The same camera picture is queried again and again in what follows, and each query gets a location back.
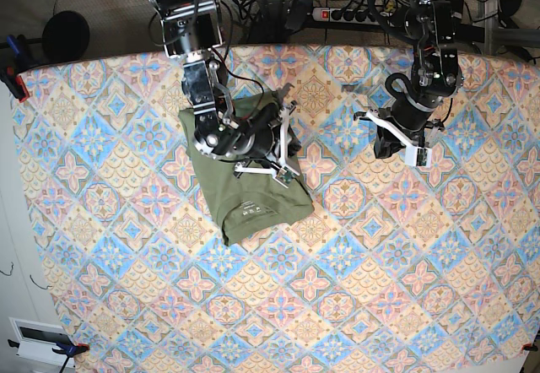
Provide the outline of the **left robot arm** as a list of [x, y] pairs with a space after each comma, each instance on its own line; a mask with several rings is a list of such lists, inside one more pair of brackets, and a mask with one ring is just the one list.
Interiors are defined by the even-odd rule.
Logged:
[[386, 78], [385, 89], [394, 102], [375, 111], [374, 153], [377, 159], [388, 159], [406, 149], [415, 155], [413, 166], [426, 166], [430, 151], [424, 131], [445, 130], [447, 119], [431, 116], [445, 98], [453, 98], [462, 86], [463, 77], [455, 45], [451, 3], [448, 0], [408, 1], [404, 31], [400, 32], [376, 10], [375, 0], [369, 0], [369, 10], [383, 30], [413, 47], [411, 74], [393, 73]]

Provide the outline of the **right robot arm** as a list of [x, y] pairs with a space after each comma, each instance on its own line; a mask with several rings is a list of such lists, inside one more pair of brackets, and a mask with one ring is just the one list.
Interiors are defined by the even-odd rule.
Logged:
[[241, 114], [227, 87], [219, 0], [149, 0], [161, 25], [165, 54], [183, 67], [182, 90], [192, 105], [195, 149], [218, 160], [266, 161], [279, 167], [300, 150], [289, 118], [293, 107], [262, 92]]

